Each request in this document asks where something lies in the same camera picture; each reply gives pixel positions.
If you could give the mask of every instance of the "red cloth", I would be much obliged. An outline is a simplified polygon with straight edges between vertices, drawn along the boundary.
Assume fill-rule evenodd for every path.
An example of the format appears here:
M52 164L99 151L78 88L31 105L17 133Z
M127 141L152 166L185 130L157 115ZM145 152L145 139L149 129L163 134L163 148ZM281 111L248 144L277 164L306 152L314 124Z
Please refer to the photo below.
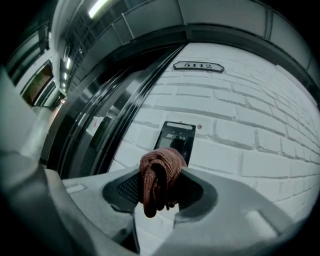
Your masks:
M148 218L154 217L157 210L161 211L165 206L169 210L177 203L175 184L181 168L186 166L184 158L174 148L158 148L141 158L141 203Z

